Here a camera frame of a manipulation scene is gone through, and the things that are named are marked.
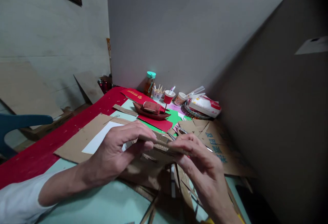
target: finger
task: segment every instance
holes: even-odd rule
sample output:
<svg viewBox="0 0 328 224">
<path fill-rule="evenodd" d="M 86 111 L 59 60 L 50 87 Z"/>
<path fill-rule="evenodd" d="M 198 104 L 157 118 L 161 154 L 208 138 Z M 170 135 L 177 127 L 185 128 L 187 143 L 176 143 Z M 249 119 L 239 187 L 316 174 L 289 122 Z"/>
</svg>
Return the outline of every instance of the finger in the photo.
<svg viewBox="0 0 328 224">
<path fill-rule="evenodd" d="M 149 135 L 148 137 L 156 139 L 155 133 L 150 128 L 148 128 L 145 124 L 143 124 L 139 121 L 134 121 L 134 122 L 128 123 L 124 126 L 114 127 L 110 131 L 123 131 L 123 130 L 133 129 L 135 127 L 144 129 L 144 131 Z"/>
<path fill-rule="evenodd" d="M 126 168 L 135 157 L 151 149 L 153 149 L 153 143 L 151 141 L 134 143 L 121 154 L 121 166 Z"/>
<path fill-rule="evenodd" d="M 171 142 L 170 145 L 174 148 L 181 148 L 187 152 L 190 152 L 193 156 L 199 159 L 205 168 L 213 166 L 213 153 L 209 152 L 205 146 L 200 146 L 199 142 L 194 143 L 192 140 L 176 139 Z"/>
<path fill-rule="evenodd" d="M 145 138 L 153 139 L 154 135 L 152 134 L 152 131 L 149 131 L 145 129 L 143 126 L 131 126 L 126 127 L 126 129 L 121 131 L 116 131 L 112 135 L 116 138 L 116 144 L 119 146 L 122 146 L 124 143 L 135 140 L 139 136 L 143 136 Z"/>
<path fill-rule="evenodd" d="M 192 160 L 186 155 L 178 156 L 175 158 L 177 164 L 183 169 L 183 171 L 189 176 L 192 182 L 199 185 L 203 180 L 203 174 L 198 170 Z"/>
<path fill-rule="evenodd" d="M 206 146 L 200 141 L 200 139 L 193 133 L 179 135 L 178 138 L 176 139 L 176 141 L 179 141 L 179 140 L 190 140 L 193 143 L 196 143 L 197 145 L 199 145 L 200 147 L 206 148 Z"/>
</svg>

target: table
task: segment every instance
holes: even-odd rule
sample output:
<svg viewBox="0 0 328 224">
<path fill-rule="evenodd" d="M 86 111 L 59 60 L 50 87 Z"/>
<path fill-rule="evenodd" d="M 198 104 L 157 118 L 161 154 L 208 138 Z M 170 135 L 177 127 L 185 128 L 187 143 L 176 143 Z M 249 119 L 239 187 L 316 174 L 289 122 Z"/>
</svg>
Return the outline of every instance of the table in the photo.
<svg viewBox="0 0 328 224">
<path fill-rule="evenodd" d="M 105 115 L 120 114 L 120 118 L 133 121 L 135 117 L 124 114 L 113 109 L 114 104 L 126 106 L 131 104 L 128 99 L 120 93 L 122 87 L 109 90 L 98 102 L 71 118 L 17 156 L 0 165 L 0 189 L 8 184 L 21 182 L 45 172 L 56 172 L 75 164 L 54 155 L 53 152 L 62 146 L 68 139 L 76 134 L 80 128 L 88 124 L 99 113 Z M 238 206 L 247 224 L 249 218 L 236 191 L 235 185 L 238 177 L 226 177 L 227 182 L 235 196 Z M 95 188 L 91 191 L 77 194 L 76 196 L 61 202 L 47 215 L 41 223 L 128 223 L 140 222 L 150 202 L 136 193 L 130 187 L 119 181 L 113 181 L 106 186 Z M 198 208 L 197 219 L 205 219 L 207 214 Z M 167 213 L 160 210 L 155 215 L 155 223 L 180 223 L 181 219 L 172 219 Z"/>
</svg>

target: white wall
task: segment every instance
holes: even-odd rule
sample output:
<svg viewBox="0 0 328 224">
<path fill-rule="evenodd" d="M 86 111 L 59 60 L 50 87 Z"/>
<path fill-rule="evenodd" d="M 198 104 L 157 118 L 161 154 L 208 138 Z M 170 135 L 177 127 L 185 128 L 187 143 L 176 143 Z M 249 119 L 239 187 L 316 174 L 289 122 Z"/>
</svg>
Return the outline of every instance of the white wall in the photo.
<svg viewBox="0 0 328 224">
<path fill-rule="evenodd" d="M 151 70 L 188 93 L 210 90 L 282 0 L 108 1 L 114 84 L 136 88 Z"/>
<path fill-rule="evenodd" d="M 0 62 L 30 61 L 59 107 L 85 101 L 73 74 L 109 74 L 107 0 L 0 0 Z M 7 111 L 0 106 L 0 113 Z M 7 142 L 24 140 L 16 131 Z"/>
</svg>

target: plastic bottle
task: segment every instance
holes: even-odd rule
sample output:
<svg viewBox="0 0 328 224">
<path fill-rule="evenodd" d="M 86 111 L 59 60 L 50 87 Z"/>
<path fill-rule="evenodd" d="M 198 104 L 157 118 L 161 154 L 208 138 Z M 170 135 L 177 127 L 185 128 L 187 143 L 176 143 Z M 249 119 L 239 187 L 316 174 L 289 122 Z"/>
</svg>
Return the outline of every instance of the plastic bottle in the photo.
<svg viewBox="0 0 328 224">
<path fill-rule="evenodd" d="M 153 89 L 155 77 L 156 77 L 155 72 L 147 71 L 147 82 L 146 82 L 145 87 L 143 89 L 143 93 L 148 97 L 151 96 L 151 92 L 152 92 L 152 89 Z"/>
</svg>

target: white sleeve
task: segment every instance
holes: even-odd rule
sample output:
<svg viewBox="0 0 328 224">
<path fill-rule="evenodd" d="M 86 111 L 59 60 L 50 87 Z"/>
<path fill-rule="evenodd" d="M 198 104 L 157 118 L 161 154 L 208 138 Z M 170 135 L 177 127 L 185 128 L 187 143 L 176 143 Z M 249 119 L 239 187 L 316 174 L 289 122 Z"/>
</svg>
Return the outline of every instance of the white sleeve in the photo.
<svg viewBox="0 0 328 224">
<path fill-rule="evenodd" d="M 0 190 L 0 223 L 36 223 L 39 216 L 54 207 L 39 204 L 39 193 L 46 181 L 56 173 L 42 174 Z"/>
</svg>

